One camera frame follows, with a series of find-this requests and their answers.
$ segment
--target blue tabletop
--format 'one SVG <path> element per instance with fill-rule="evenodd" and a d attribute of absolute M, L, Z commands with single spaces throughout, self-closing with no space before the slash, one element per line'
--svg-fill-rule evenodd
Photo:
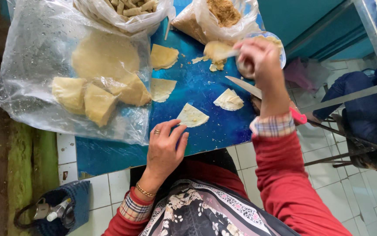
<path fill-rule="evenodd" d="M 177 14 L 189 3 L 191 1 L 175 1 Z M 263 25 L 260 15 L 257 17 L 257 23 Z M 167 24 L 167 19 L 161 22 L 159 29 L 151 37 L 151 43 L 178 49 L 180 55 L 173 67 L 153 71 L 152 77 L 176 80 L 177 84 L 165 102 L 153 102 L 150 128 L 158 123 L 175 119 L 183 106 L 189 103 L 210 118 L 201 126 L 187 128 L 186 131 L 190 136 L 186 155 L 249 142 L 251 131 L 248 126 L 255 117 L 250 94 L 225 78 L 227 75 L 241 77 L 234 58 L 228 60 L 223 71 L 211 72 L 210 61 L 192 64 L 191 59 L 203 56 L 204 45 L 180 31 L 169 31 L 168 38 L 164 41 Z M 227 88 L 234 89 L 242 98 L 243 108 L 227 111 L 213 104 L 213 101 Z M 83 176 L 101 175 L 145 165 L 147 150 L 147 146 L 76 137 L 78 175 L 81 179 Z"/>

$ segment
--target finger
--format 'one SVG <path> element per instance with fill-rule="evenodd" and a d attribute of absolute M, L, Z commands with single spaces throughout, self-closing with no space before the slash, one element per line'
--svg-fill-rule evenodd
<path fill-rule="evenodd" d="M 174 143 L 174 145 L 177 144 L 178 139 L 180 138 L 181 134 L 186 130 L 186 128 L 186 125 L 180 125 L 172 131 L 170 135 L 170 140 Z"/>
<path fill-rule="evenodd" d="M 233 49 L 240 49 L 243 43 L 244 43 L 244 41 L 238 41 L 234 44 L 234 46 L 232 48 Z"/>
<path fill-rule="evenodd" d="M 263 38 L 249 38 L 245 39 L 243 41 L 243 45 L 251 45 L 251 46 L 256 46 L 260 48 L 261 50 L 266 50 L 271 47 L 275 47 L 275 43 L 265 40 Z"/>
<path fill-rule="evenodd" d="M 240 52 L 240 55 L 243 57 L 244 61 L 250 58 L 250 60 L 254 62 L 254 64 L 260 63 L 261 61 L 263 61 L 265 57 L 264 51 L 258 49 L 257 47 L 247 45 L 247 44 L 244 44 L 240 48 L 239 52 Z"/>
<path fill-rule="evenodd" d="M 169 137 L 171 128 L 181 123 L 181 120 L 173 119 L 164 122 L 164 126 L 161 129 L 161 137 Z"/>
<path fill-rule="evenodd" d="M 159 134 L 155 134 L 155 130 L 161 130 L 162 127 L 164 126 L 164 123 L 165 122 L 162 122 L 162 123 L 159 123 L 157 125 L 155 125 L 155 127 L 151 130 L 151 134 L 150 134 L 150 138 L 149 138 L 149 145 L 152 144 L 152 141 L 153 140 L 156 140 L 158 137 L 159 137 Z"/>
<path fill-rule="evenodd" d="M 177 147 L 177 159 L 181 159 L 184 157 L 184 153 L 186 152 L 186 147 L 187 147 L 187 141 L 188 141 L 188 132 L 185 132 L 181 138 L 180 142 L 178 143 Z"/>

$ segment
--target woman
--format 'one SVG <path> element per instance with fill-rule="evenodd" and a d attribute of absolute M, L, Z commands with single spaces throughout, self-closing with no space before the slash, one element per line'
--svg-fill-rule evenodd
<path fill-rule="evenodd" d="M 251 203 L 237 174 L 183 160 L 186 126 L 171 132 L 180 123 L 171 120 L 151 131 L 146 169 L 104 235 L 351 235 L 308 180 L 289 112 L 279 50 L 266 40 L 253 39 L 238 42 L 234 48 L 240 50 L 240 61 L 254 65 L 255 81 L 263 90 L 261 114 L 250 129 L 265 211 Z M 167 186 L 170 180 L 172 188 Z"/>

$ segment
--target plaid cuff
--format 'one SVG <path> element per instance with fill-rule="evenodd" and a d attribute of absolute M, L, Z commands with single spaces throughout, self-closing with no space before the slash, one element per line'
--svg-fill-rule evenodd
<path fill-rule="evenodd" d="M 124 216 L 126 219 L 139 222 L 149 218 L 151 214 L 153 203 L 149 205 L 141 205 L 136 203 L 130 197 L 130 193 L 127 194 L 124 201 L 121 203 L 119 207 L 120 214 Z"/>
<path fill-rule="evenodd" d="M 257 116 L 251 122 L 250 130 L 259 137 L 283 137 L 293 133 L 296 127 L 289 112 L 265 118 Z"/>

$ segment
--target knife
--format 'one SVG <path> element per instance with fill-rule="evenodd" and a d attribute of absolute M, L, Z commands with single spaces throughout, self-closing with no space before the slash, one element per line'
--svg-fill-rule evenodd
<path fill-rule="evenodd" d="M 233 83 L 236 83 L 241 88 L 247 90 L 247 92 L 250 92 L 252 95 L 258 97 L 259 99 L 262 99 L 263 93 L 261 92 L 261 89 L 232 76 L 226 76 L 226 78 L 228 78 Z M 306 119 L 306 115 L 302 115 L 301 113 L 297 112 L 294 108 L 289 107 L 289 110 L 292 113 L 292 117 L 296 123 L 303 125 L 308 121 Z"/>

